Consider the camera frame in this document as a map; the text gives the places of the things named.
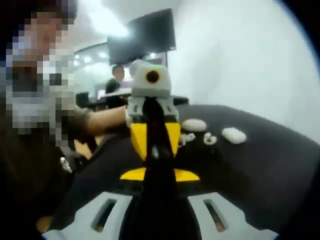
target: ceiling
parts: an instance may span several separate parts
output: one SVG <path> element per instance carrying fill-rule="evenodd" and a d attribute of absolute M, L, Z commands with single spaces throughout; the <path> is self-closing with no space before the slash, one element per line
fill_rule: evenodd
<path fill-rule="evenodd" d="M 107 41 L 107 33 L 98 32 L 92 23 L 92 16 L 97 11 L 108 9 L 121 24 L 156 12 L 162 9 L 172 8 L 175 11 L 182 0 L 79 0 L 78 17 L 73 26 L 70 26 L 68 37 L 63 38 L 64 49 L 73 52 L 83 48 L 104 43 Z M 100 28 L 112 28 L 113 23 L 107 14 L 102 14 L 98 20 Z"/>

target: person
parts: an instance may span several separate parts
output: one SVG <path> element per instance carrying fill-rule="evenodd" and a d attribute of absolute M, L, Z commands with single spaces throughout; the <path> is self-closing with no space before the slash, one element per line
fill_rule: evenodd
<path fill-rule="evenodd" d="M 0 40 L 0 183 L 7 230 L 18 222 L 19 231 L 22 225 L 34 227 L 55 212 L 73 181 L 60 163 L 66 137 L 84 142 L 125 123 L 125 107 L 81 109 L 64 79 L 52 86 L 52 77 L 39 73 L 74 23 L 77 5 L 77 0 L 5 0 L 3 10 L 10 15 L 1 19 L 7 24 Z"/>
<path fill-rule="evenodd" d="M 121 87 L 121 82 L 125 78 L 125 69 L 122 65 L 115 65 L 112 68 L 112 75 L 113 78 L 111 78 L 105 86 L 105 93 L 111 94 L 116 92 Z"/>

